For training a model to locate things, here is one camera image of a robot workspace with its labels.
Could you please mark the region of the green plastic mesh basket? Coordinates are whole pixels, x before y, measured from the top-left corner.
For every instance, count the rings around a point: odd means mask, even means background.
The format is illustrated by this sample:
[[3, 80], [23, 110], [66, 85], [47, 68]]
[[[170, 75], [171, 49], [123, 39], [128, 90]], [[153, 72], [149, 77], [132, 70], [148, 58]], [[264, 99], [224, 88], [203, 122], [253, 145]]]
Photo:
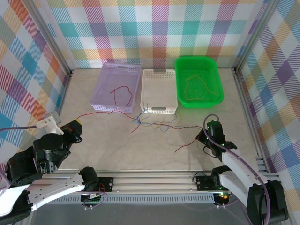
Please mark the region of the green plastic mesh basket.
[[224, 100], [216, 62], [205, 56], [183, 56], [175, 61], [177, 98], [185, 108], [211, 108]]

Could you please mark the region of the orange controller board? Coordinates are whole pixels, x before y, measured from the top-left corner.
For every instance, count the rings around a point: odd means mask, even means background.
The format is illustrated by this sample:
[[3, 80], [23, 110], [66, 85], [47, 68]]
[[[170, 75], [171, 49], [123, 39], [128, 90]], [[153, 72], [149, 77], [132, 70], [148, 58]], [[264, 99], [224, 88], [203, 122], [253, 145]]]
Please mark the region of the orange controller board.
[[229, 204], [230, 197], [232, 194], [229, 193], [216, 193], [214, 194], [214, 201], [216, 206], [223, 206]]

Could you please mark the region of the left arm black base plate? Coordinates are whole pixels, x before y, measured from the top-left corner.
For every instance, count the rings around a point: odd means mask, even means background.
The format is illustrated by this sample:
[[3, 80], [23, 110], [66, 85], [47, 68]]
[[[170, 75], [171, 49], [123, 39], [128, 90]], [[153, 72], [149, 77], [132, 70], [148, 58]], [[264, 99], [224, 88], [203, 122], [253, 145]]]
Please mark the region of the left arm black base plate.
[[101, 192], [112, 192], [113, 190], [113, 177], [99, 177], [98, 189]]

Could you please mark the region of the aluminium table side rail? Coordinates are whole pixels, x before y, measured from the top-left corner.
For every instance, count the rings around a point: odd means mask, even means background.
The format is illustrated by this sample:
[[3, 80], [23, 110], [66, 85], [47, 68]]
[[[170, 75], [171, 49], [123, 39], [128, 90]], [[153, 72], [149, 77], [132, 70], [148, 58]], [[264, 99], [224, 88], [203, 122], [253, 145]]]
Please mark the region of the aluminium table side rail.
[[63, 105], [64, 105], [64, 101], [65, 101], [65, 98], [66, 98], [66, 94], [67, 94], [67, 91], [68, 91], [68, 88], [69, 88], [69, 85], [70, 85], [73, 73], [74, 73], [74, 70], [71, 70], [70, 73], [67, 76], [66, 86], [65, 86], [65, 89], [63, 91], [63, 94], [62, 94], [62, 97], [61, 97], [61, 101], [60, 101], [60, 105], [59, 105], [58, 110], [57, 110], [57, 113], [58, 113], [59, 116], [61, 114], [61, 111], [62, 111], [62, 108], [63, 108]]
[[260, 167], [264, 166], [264, 172], [268, 173], [270, 171], [269, 166], [267, 165], [267, 162], [266, 162], [266, 159], [265, 159], [262, 144], [261, 144], [258, 132], [257, 132], [256, 127], [255, 127], [255, 123], [254, 123], [254, 119], [253, 119], [253, 116], [252, 116], [250, 106], [249, 106], [247, 98], [246, 98], [246, 93], [243, 89], [242, 82], [240, 81], [239, 74], [238, 74], [238, 72], [236, 72], [234, 70], [234, 68], [232, 69], [232, 74], [233, 74], [233, 78], [234, 78], [234, 81], [235, 81], [235, 84], [236, 84], [236, 87], [237, 87], [237, 91], [238, 91], [238, 94], [239, 94], [239, 97], [240, 97], [240, 100], [241, 100], [243, 112], [244, 112], [244, 115], [245, 115], [245, 118], [246, 118], [246, 121], [247, 121], [247, 127], [249, 129], [252, 141], [254, 142], [254, 146], [255, 146], [257, 156], [263, 162], [263, 164], [261, 164]]

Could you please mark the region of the aluminium frame post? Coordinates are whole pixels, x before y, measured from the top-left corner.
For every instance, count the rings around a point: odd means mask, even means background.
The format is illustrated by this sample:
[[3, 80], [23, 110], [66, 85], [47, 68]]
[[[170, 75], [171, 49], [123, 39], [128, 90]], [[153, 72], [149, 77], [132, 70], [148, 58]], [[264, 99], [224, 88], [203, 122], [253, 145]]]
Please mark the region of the aluminium frame post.
[[237, 74], [241, 71], [242, 67], [246, 63], [247, 59], [249, 58], [255, 44], [257, 43], [258, 39], [262, 35], [267, 23], [269, 22], [271, 16], [273, 15], [275, 9], [279, 5], [281, 0], [268, 0], [265, 8], [263, 10], [259, 10], [257, 15], [261, 15], [259, 20], [255, 23], [255, 26], [251, 26], [249, 30], [252, 31], [248, 40], [247, 44], [245, 45], [243, 51], [241, 52], [240, 56], [237, 57], [236, 62], [234, 63], [233, 69]]
[[44, 21], [40, 11], [38, 10], [37, 6], [35, 5], [33, 0], [22, 0], [25, 7], [27, 8], [28, 12], [32, 16], [33, 20], [37, 24], [38, 28], [40, 29], [41, 34], [43, 35], [45, 41], [53, 51], [53, 54], [57, 58], [58, 62], [67, 73], [67, 76], [70, 77], [72, 74], [72, 69], [69, 67], [65, 57], [63, 56], [59, 46], [57, 45], [52, 33], [49, 30], [46, 22]]

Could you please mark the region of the aluminium mounting rail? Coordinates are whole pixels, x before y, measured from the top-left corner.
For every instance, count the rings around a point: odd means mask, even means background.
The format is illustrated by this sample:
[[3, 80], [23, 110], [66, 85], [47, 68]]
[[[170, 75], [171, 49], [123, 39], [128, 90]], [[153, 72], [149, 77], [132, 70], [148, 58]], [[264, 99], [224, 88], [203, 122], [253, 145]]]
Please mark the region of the aluminium mounting rail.
[[[46, 187], [69, 180], [78, 170], [58, 170], [43, 175], [34, 186]], [[210, 175], [211, 171], [168, 171], [168, 170], [96, 170], [98, 177], [113, 177], [112, 192], [109, 194], [186, 194], [196, 193], [196, 176]]]

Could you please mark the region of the white perforated plastic basket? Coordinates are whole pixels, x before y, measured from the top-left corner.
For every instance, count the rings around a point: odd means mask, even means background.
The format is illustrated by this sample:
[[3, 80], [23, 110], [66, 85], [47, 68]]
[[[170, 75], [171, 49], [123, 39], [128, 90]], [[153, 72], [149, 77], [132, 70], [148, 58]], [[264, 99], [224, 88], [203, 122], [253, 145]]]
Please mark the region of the white perforated plastic basket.
[[145, 69], [140, 107], [149, 114], [175, 114], [178, 107], [176, 73], [173, 69]]

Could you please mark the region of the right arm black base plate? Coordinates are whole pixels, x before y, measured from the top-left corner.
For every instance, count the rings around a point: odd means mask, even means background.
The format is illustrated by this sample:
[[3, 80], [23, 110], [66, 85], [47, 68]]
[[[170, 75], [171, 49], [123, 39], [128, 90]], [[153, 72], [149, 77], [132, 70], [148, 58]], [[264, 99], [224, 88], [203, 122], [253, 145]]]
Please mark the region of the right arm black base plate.
[[217, 187], [210, 176], [196, 176], [195, 182], [198, 191], [213, 191], [217, 190]]

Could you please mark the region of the green terminal controller board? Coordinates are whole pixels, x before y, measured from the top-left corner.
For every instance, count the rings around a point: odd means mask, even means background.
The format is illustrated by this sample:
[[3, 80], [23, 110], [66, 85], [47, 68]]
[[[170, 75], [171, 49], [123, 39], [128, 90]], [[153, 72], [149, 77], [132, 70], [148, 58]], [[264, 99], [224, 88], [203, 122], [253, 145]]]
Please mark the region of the green terminal controller board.
[[83, 194], [80, 197], [80, 201], [82, 202], [82, 206], [85, 210], [93, 210], [94, 207], [102, 203], [104, 200], [105, 194], [102, 193]]

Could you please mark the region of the purple perforated plastic basket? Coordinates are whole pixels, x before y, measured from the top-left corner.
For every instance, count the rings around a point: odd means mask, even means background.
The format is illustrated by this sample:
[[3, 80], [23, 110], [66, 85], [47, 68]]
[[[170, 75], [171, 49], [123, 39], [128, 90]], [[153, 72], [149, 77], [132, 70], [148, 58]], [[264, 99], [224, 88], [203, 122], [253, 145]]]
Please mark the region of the purple perforated plastic basket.
[[131, 114], [135, 105], [140, 72], [140, 65], [103, 64], [90, 105], [98, 111], [121, 111]]

